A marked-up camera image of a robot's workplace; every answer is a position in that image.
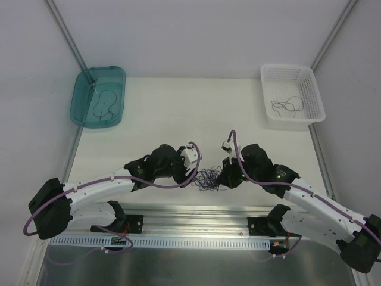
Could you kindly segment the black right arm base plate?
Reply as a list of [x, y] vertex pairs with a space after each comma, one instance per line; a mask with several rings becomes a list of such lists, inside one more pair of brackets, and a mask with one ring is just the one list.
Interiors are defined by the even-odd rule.
[[271, 231], [268, 227], [266, 217], [248, 217], [248, 232], [250, 236], [270, 236]]

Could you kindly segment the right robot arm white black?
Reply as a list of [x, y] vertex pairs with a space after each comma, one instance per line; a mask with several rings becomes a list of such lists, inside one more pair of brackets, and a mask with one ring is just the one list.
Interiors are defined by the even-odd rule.
[[217, 182], [236, 188], [258, 182], [267, 193], [302, 208], [277, 204], [265, 217], [250, 217], [249, 231], [277, 237], [285, 233], [307, 237], [336, 252], [351, 268], [369, 273], [380, 257], [380, 217], [364, 216], [317, 192], [292, 169], [274, 164], [258, 144], [244, 148], [233, 141], [221, 146], [228, 153]]

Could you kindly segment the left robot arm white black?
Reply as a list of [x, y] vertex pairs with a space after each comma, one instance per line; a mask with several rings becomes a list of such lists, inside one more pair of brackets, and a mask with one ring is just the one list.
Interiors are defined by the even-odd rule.
[[68, 229], [89, 227], [91, 232], [127, 231], [132, 223], [114, 196], [155, 187], [186, 187], [197, 174], [201, 152], [194, 142], [175, 150], [163, 144], [106, 175], [81, 182], [47, 180], [28, 203], [30, 217], [25, 236], [56, 237]]

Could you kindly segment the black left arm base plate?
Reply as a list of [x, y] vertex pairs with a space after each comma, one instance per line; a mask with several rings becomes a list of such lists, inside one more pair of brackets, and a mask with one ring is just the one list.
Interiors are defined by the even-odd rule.
[[122, 226], [124, 234], [141, 234], [143, 231], [144, 215], [127, 214]]

